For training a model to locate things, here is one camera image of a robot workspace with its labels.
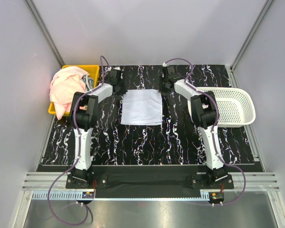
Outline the light blue towel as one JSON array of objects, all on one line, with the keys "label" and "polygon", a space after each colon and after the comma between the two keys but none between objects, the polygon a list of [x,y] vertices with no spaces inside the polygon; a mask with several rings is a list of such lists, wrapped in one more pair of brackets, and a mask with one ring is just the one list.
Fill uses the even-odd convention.
[{"label": "light blue towel", "polygon": [[162,124],[162,96],[155,89],[128,90],[123,96],[121,124]]}]

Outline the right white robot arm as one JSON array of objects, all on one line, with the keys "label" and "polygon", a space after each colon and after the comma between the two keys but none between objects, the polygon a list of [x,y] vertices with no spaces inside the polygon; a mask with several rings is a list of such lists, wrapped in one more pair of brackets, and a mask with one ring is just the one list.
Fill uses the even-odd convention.
[{"label": "right white robot arm", "polygon": [[163,75],[160,77],[159,91],[176,92],[190,103],[190,116],[201,133],[206,151],[205,181],[211,188],[217,188],[228,176],[225,162],[221,155],[218,140],[219,111],[215,95],[212,91],[203,91],[182,79],[173,66],[162,65]]}]

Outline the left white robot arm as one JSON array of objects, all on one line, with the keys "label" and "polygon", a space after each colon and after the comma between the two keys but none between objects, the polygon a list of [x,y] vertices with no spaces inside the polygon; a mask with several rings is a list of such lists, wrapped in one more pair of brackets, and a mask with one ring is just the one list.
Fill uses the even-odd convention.
[{"label": "left white robot arm", "polygon": [[75,160],[69,182],[76,181],[82,188],[92,185],[91,135],[98,120],[98,105],[108,97],[126,92],[123,71],[115,67],[97,87],[74,94],[69,117],[75,134]]}]

